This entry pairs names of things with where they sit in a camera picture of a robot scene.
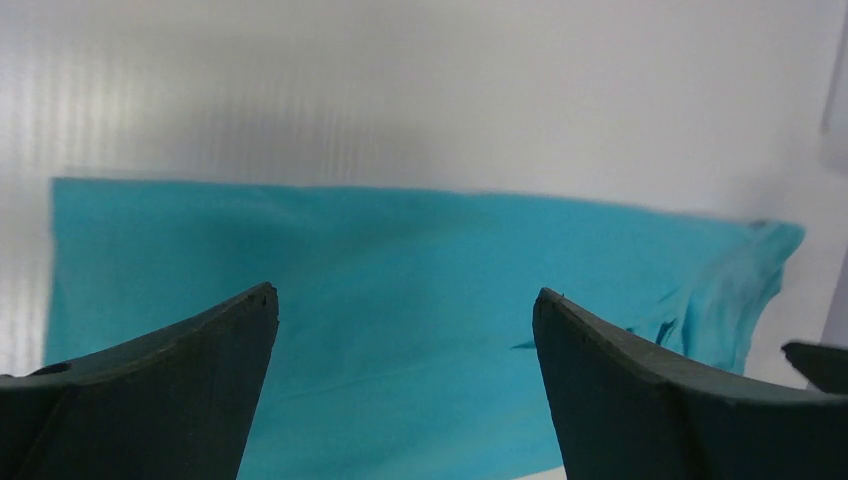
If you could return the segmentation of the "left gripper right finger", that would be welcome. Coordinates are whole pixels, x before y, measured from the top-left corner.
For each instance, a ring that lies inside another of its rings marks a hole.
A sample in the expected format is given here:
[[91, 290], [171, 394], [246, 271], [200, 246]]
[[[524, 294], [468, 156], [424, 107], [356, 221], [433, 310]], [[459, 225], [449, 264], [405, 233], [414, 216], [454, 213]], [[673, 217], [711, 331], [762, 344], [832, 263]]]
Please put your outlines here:
[[543, 289], [533, 333], [570, 479], [843, 479], [847, 394], [688, 359]]

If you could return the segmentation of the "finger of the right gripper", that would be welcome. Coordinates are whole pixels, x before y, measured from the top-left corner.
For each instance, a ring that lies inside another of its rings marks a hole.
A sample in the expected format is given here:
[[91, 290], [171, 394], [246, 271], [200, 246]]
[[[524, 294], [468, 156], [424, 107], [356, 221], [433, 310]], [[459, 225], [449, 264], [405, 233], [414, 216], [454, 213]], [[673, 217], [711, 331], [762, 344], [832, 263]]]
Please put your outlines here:
[[847, 349], [792, 341], [781, 347], [786, 360], [816, 389], [847, 394]]

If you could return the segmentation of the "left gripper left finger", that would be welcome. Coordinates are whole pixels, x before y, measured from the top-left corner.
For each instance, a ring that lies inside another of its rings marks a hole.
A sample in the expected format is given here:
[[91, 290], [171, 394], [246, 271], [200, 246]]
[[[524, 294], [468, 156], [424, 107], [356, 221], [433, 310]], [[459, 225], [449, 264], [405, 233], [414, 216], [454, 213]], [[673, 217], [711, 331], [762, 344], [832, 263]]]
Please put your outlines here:
[[233, 479], [275, 343], [259, 284], [83, 357], [1, 379], [5, 479]]

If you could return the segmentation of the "turquoise t-shirt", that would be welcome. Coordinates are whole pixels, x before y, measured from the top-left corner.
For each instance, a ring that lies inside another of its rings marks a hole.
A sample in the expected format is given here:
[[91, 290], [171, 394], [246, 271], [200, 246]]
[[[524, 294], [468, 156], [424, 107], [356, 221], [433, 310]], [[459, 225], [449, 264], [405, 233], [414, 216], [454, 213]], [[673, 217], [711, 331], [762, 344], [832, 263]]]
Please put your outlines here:
[[49, 363], [261, 282], [280, 325], [243, 479], [512, 479], [562, 463], [542, 288], [744, 369], [804, 231], [587, 201], [57, 179]]

